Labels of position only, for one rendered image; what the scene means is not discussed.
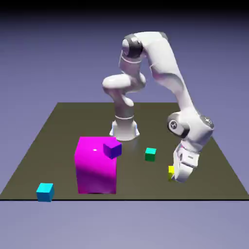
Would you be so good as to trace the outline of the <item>small purple cube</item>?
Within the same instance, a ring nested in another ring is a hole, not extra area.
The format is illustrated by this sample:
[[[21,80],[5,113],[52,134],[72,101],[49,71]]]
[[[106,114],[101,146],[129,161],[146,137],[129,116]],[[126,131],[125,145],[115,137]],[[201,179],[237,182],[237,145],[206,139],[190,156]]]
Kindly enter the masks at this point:
[[[103,152],[110,159],[119,157],[122,154],[122,144],[117,140],[107,141],[103,144]]]

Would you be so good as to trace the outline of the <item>small green cube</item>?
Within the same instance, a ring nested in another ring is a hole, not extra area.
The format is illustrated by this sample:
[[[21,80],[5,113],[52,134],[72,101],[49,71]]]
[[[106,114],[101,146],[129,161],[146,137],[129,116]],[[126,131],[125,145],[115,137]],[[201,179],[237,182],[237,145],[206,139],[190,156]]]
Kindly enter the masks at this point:
[[[145,150],[145,160],[146,161],[155,161],[156,157],[156,148],[146,148]]]

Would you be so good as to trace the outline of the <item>small cyan cube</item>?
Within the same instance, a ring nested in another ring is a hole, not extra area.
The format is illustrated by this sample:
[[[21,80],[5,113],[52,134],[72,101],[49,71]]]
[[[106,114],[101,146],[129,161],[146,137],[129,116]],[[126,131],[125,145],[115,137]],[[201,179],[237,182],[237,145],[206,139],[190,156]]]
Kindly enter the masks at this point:
[[[54,196],[53,183],[40,183],[36,190],[36,196],[40,202],[51,202]]]

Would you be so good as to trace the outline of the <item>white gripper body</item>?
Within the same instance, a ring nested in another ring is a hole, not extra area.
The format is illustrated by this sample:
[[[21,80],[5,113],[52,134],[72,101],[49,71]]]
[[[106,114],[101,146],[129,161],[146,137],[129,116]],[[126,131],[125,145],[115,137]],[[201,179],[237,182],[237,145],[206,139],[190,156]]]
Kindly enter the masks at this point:
[[[185,182],[196,168],[196,153],[188,150],[175,150],[173,152],[174,173],[172,180]]]

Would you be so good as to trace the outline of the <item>large magenta box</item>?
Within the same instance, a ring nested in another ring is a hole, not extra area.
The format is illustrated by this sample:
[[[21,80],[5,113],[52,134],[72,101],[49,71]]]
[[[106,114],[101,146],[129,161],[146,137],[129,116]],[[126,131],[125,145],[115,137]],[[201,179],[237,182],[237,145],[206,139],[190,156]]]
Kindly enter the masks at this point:
[[[115,194],[116,159],[103,152],[103,144],[115,137],[80,137],[75,153],[77,188],[79,194]]]

